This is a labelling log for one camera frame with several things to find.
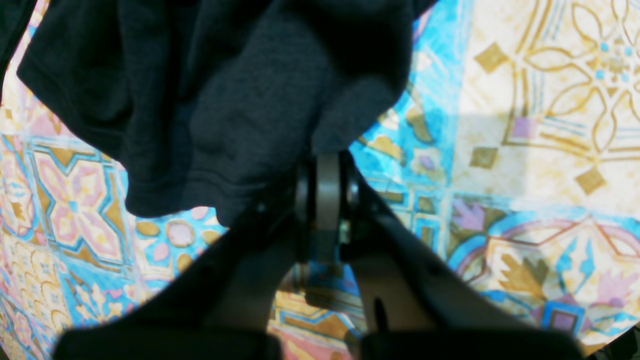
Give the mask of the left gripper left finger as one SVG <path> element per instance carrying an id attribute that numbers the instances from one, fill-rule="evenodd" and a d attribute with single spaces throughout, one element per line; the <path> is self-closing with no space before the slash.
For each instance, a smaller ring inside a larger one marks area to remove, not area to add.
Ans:
<path id="1" fill-rule="evenodd" d="M 282 360 L 267 331 L 275 294 L 305 252 L 316 162 L 261 192 L 220 239 L 130 314 L 67 330 L 55 360 Z"/>

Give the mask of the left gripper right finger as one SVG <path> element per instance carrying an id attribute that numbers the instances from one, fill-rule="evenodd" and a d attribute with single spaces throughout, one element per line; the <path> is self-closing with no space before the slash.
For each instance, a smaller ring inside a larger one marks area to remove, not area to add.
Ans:
<path id="1" fill-rule="evenodd" d="M 318 262 L 348 265 L 367 332 L 358 360 L 580 360 L 573 337 L 491 305 L 391 212 L 350 153 L 318 157 Z"/>

